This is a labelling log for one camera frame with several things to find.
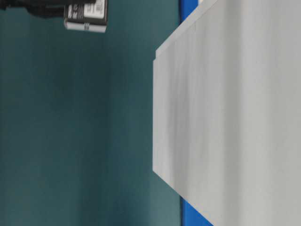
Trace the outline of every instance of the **label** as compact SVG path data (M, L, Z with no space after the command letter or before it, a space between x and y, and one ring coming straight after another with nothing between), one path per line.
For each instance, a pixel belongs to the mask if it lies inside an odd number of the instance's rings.
M83 5L70 5L68 7L68 18L71 19L83 19L84 18L84 6Z
M94 4L85 4L84 17L104 18L104 0L96 0Z

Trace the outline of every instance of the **black box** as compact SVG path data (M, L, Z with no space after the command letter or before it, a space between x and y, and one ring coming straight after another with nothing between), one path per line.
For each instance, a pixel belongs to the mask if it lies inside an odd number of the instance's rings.
M108 0L65 7L64 23L67 29L105 33L108 23Z

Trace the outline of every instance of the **teal wall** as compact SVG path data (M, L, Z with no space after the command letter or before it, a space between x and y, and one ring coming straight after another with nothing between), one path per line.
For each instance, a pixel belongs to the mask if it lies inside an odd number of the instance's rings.
M107 33L0 12L0 225L176 226L151 170L152 61L175 0L111 0Z

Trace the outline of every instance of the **white board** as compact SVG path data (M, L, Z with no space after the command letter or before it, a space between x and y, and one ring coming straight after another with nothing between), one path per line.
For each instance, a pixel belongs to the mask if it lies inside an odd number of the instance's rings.
M215 226L301 225L301 2L188 21L156 52L154 172Z

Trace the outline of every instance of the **blue edge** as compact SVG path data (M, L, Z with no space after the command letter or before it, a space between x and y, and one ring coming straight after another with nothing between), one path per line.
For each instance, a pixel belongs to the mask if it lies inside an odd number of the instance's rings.
M181 22L198 6L198 0L181 1ZM188 202L182 199L182 226L212 226L199 212Z

